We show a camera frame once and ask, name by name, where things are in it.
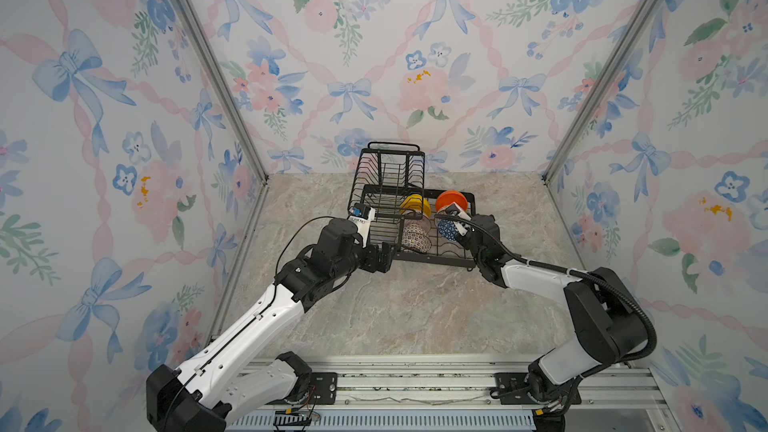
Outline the white dotted pattern bowl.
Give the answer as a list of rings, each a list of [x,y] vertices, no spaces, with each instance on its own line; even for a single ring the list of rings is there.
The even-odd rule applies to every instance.
[[[404,227],[401,246],[408,251],[419,254],[427,254],[432,248],[428,233],[415,224]]]

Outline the orange plastic bowl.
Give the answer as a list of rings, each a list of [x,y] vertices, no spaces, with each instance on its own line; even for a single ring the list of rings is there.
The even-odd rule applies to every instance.
[[[438,213],[443,212],[448,207],[456,205],[464,212],[470,210],[469,201],[467,197],[456,190],[443,191],[435,201],[435,208]]]

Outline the yellow plastic bowl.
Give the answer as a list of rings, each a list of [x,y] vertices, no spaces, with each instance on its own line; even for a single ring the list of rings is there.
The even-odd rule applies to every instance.
[[[429,201],[420,194],[407,196],[399,207],[400,214],[421,214],[427,218],[432,216],[432,208]]]

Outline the blue triangle pattern bowl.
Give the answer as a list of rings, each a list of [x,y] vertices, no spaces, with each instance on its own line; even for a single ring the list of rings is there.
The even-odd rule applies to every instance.
[[[437,219],[436,227],[440,236],[452,242],[457,242],[466,234],[464,226],[455,220]]]

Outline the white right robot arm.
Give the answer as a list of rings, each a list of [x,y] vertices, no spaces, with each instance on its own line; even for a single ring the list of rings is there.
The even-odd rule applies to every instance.
[[[571,320],[573,337],[528,366],[522,391],[534,402],[565,408],[584,379],[656,349],[650,317],[613,270],[583,271],[516,254],[503,244],[491,215],[455,222],[457,242],[487,282],[553,301]]]

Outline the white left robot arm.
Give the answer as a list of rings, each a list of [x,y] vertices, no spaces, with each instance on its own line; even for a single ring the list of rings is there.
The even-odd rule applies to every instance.
[[[157,431],[223,431],[273,402],[310,396],[311,367],[284,352],[257,372],[244,369],[281,331],[297,322],[357,270],[386,272],[391,246],[369,240],[375,212],[333,218],[316,243],[277,272],[263,295],[216,340],[176,368],[158,367],[146,381],[147,420]]]

